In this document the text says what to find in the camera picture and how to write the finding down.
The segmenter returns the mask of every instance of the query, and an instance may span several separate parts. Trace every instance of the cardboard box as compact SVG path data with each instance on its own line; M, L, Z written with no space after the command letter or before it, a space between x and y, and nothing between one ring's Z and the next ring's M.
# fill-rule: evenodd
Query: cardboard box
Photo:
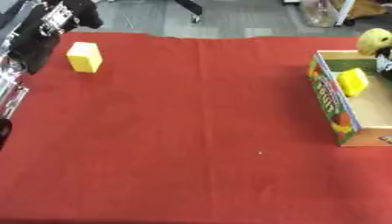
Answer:
M369 86L347 98L336 77L356 67ZM392 146L392 82L375 70L375 58L356 51L318 51L311 60L307 75L341 146Z

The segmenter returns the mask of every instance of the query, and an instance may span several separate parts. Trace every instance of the yellow-green ball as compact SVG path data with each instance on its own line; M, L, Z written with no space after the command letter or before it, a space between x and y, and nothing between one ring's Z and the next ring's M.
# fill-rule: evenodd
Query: yellow-green ball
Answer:
M376 51L392 46L392 33L380 28L365 31L357 41L357 50L364 55L375 55Z

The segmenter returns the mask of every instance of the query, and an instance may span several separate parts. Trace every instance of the yellow cube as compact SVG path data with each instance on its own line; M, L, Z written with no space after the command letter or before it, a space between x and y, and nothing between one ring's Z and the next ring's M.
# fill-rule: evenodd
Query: yellow cube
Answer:
M368 77L360 68L340 73L338 83L346 96L356 96L368 87Z
M66 54L73 69L79 73L96 73L102 56L95 43L76 42Z

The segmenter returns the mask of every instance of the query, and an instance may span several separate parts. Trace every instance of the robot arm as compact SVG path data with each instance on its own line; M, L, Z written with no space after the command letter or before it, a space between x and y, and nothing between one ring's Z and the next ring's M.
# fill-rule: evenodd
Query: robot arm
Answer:
M29 92L18 78L37 73L47 63L61 34L78 26L102 25L91 0L24 2L34 4L29 16L0 45L0 147L11 133L12 114Z

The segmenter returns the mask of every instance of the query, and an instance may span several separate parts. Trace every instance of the chair leg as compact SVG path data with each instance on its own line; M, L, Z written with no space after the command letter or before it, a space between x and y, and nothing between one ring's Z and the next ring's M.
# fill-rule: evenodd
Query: chair leg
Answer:
M200 16L203 14L203 7L195 3L192 0L175 0L176 3L186 8L192 13L192 22L198 23L200 21Z

